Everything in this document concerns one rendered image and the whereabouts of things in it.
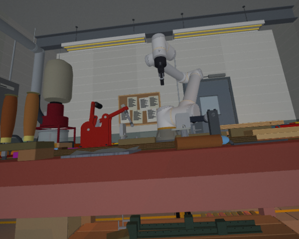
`gray wall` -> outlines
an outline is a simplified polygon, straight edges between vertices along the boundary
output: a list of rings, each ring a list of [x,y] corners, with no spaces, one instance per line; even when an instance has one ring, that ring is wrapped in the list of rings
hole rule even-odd
[[[271,30],[169,43],[177,51],[180,71],[200,68],[204,75],[226,73],[231,77],[239,123],[296,119]],[[166,76],[165,85],[160,86],[157,69],[145,63],[150,52],[147,43],[61,54],[73,67],[73,97],[65,104],[65,115],[70,126],[77,127],[78,136],[89,118],[91,101],[103,104],[103,109],[96,109],[99,117],[118,109],[119,95],[160,92],[162,106],[178,106],[175,79]],[[179,89],[182,100],[181,85]],[[153,130],[157,125],[127,128],[127,132]],[[112,133],[119,133],[118,117],[112,120]]]
[[[272,29],[296,118],[299,120],[299,1],[293,8],[293,23],[264,26]]]
[[[30,40],[33,40],[33,33],[29,33],[19,26],[16,22],[0,13],[0,16],[6,20],[16,30],[21,32]],[[9,79],[14,40],[0,31],[0,77]],[[45,52],[45,64],[50,59],[55,59],[58,51]],[[32,70],[33,70],[34,53],[18,42],[16,43],[14,64],[11,81],[19,84],[18,108],[15,120],[13,134],[23,137],[23,114],[26,92],[31,90]],[[47,102],[41,99],[42,111],[46,111]]]

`door frame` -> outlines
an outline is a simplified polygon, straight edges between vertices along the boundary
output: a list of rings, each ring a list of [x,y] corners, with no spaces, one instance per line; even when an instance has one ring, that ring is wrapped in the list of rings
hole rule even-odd
[[[232,103],[233,111],[234,111],[235,123],[238,124],[238,116],[237,116],[236,104],[235,104],[234,93],[233,93],[233,88],[232,88],[232,85],[231,85],[231,79],[230,79],[230,77],[227,76],[227,77],[217,77],[217,78],[206,78],[206,79],[200,80],[200,82],[204,82],[204,81],[217,81],[217,80],[227,80],[227,82],[228,82],[229,93],[230,93],[230,97],[231,97],[231,103]],[[184,94],[185,94],[185,91],[186,91],[186,86],[187,86],[187,84],[183,84],[183,92],[184,92]]]

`white robotic arm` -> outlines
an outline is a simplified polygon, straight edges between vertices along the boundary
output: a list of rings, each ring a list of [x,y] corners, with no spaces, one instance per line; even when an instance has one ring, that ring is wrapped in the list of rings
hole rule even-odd
[[[199,106],[196,104],[198,89],[203,73],[196,69],[187,73],[178,71],[166,62],[176,57],[176,51],[165,40],[161,33],[152,37],[152,53],[145,57],[148,66],[155,66],[158,69],[161,85],[164,85],[164,72],[172,76],[179,83],[187,84],[183,100],[178,107],[163,106],[157,109],[157,128],[176,128],[175,115],[178,113],[189,113],[189,116],[200,116]]]

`brown cylinder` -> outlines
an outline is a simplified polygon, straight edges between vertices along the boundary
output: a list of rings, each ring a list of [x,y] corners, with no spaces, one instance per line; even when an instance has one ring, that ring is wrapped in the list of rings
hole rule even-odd
[[[5,94],[1,111],[0,143],[11,143],[18,106],[17,97],[16,95]]]
[[[177,150],[220,147],[222,145],[223,139],[219,134],[175,138],[175,146]]]
[[[39,112],[39,93],[27,92],[23,118],[23,141],[33,141]]]

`bulletin board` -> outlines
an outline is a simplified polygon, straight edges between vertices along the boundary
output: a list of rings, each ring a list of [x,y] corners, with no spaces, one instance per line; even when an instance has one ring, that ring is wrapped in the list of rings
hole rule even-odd
[[[160,107],[159,92],[119,96],[119,109],[121,105],[129,107],[129,115],[134,125],[157,124],[156,110]],[[120,114],[119,123],[130,126],[124,113]]]

